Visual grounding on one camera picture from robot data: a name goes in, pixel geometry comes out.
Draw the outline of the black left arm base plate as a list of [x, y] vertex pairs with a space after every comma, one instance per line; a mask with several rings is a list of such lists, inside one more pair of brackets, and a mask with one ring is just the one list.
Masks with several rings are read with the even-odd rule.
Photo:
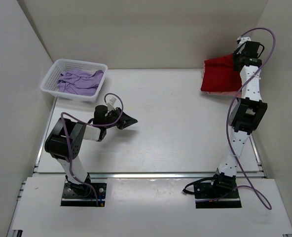
[[67, 207], [104, 207], [106, 202], [107, 183], [91, 183], [95, 192], [84, 184], [74, 184], [65, 179], [61, 206]]

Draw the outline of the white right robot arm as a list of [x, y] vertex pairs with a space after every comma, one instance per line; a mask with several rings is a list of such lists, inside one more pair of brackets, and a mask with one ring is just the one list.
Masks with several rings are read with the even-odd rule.
[[260, 95], [260, 72], [262, 61], [258, 52], [264, 46], [250, 37], [237, 39], [238, 46], [233, 52], [233, 68], [239, 73], [243, 88], [241, 97], [229, 115], [227, 124], [228, 152], [218, 166], [213, 182], [209, 185], [210, 194], [216, 198], [222, 197], [236, 185], [237, 166], [243, 147], [251, 133], [255, 131], [262, 120], [267, 104]]

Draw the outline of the red t-shirt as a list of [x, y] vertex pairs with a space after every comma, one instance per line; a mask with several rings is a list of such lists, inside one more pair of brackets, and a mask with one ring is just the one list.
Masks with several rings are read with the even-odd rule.
[[204, 61], [203, 92], [237, 92], [242, 86], [240, 73], [234, 71], [233, 55]]

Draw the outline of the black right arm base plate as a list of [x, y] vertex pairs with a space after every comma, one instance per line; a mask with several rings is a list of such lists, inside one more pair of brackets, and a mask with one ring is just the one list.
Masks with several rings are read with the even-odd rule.
[[197, 209], [241, 208], [236, 178], [224, 174], [202, 178], [187, 184], [184, 194], [194, 195]]

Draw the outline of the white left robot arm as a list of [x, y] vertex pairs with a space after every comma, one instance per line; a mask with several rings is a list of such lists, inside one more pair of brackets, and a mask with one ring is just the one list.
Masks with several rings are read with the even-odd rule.
[[62, 166], [72, 190], [85, 197], [94, 188], [79, 158], [82, 142], [101, 142], [109, 128], [123, 130], [137, 122], [124, 112], [121, 99], [113, 95], [103, 105], [95, 107], [93, 118], [88, 122], [62, 112], [45, 141], [44, 149]]

